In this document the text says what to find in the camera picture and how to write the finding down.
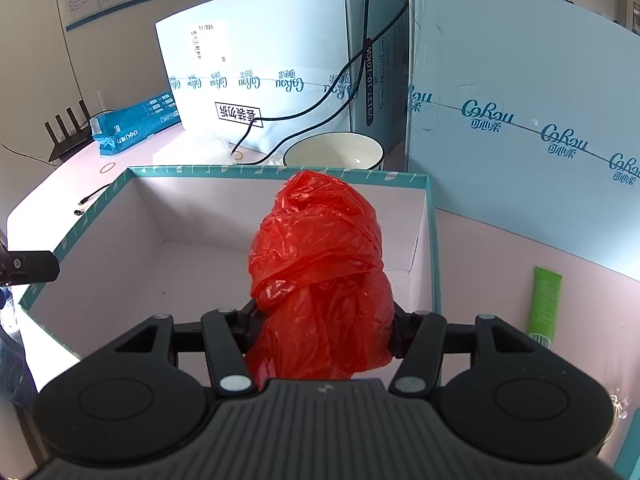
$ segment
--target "blue package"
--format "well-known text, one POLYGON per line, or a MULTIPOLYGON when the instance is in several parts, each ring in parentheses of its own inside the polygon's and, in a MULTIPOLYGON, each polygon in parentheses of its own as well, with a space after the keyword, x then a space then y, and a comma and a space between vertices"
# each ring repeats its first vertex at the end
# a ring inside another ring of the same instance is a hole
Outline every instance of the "blue package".
POLYGON ((174 95, 168 91, 149 101, 91 119, 91 130, 94 140, 100 144, 100 154, 116 155, 179 122, 174 95))

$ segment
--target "green tube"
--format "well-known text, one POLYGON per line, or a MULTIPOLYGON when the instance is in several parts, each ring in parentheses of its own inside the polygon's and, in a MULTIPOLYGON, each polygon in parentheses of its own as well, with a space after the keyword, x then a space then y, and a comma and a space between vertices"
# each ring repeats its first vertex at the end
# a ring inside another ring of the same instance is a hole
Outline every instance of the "green tube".
POLYGON ((528 333, 530 338, 545 348, 551 346, 556 332, 561 283, 561 274, 541 267, 535 268, 528 333))

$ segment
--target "table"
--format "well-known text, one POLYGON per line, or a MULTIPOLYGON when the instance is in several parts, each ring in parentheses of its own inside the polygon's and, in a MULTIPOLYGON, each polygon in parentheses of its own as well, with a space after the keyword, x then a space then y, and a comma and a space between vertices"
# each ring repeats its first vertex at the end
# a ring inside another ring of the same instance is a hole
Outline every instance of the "table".
MULTIPOLYGON (((73 211, 81 198, 110 183, 127 166, 151 164, 153 154, 182 132, 177 124, 110 157, 98 156, 97 145, 89 145, 11 213, 10 250, 53 250, 78 219, 73 211)), ((247 162, 259 156, 252 150, 242 152, 247 162)), ((491 313, 526 330, 534 266, 564 276, 552 349, 610 392, 621 387, 630 403, 629 418, 619 423, 601 453, 613 463, 633 410, 640 406, 640 396, 635 394, 640 386, 640 282, 480 222, 444 211, 436 217, 442 309, 449 322, 473 323, 477 314, 491 313)), ((15 299, 25 290, 25 286, 15 287, 15 299)), ((38 389, 78 362, 25 313, 18 313, 18 322, 38 389)), ((467 356, 446 356, 443 380, 467 367, 467 356)))

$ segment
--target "red plastic bag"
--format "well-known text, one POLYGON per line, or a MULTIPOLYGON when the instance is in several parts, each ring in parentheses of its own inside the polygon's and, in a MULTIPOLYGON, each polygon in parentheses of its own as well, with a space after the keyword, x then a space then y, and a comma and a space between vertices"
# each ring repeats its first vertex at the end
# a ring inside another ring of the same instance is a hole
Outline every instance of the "red plastic bag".
POLYGON ((348 379, 384 366, 394 317, 376 212, 353 187, 305 170, 290 178, 249 255, 267 318, 246 355, 268 378, 348 379))

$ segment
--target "open box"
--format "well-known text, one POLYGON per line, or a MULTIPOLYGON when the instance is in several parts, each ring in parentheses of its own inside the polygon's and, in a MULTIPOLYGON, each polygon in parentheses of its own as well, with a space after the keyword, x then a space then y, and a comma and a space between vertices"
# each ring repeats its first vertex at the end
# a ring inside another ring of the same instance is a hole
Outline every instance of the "open box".
MULTIPOLYGON (((20 306, 56 345, 78 358, 156 313, 172 314, 180 323, 199 321, 217 308, 239 310, 250 299, 247 266, 254 233, 284 180, 299 170, 129 168, 57 246, 58 280, 31 285, 20 306)), ((350 183, 375 208, 396 303, 408 312, 440 312, 429 177, 318 171, 350 183)), ((68 367, 53 356, 50 366, 49 380, 68 367)), ((367 375, 388 380, 397 366, 367 375)), ((208 384, 203 355, 181 354, 180 368, 208 384)), ((36 380, 36 386, 41 389, 43 381, 36 380)))

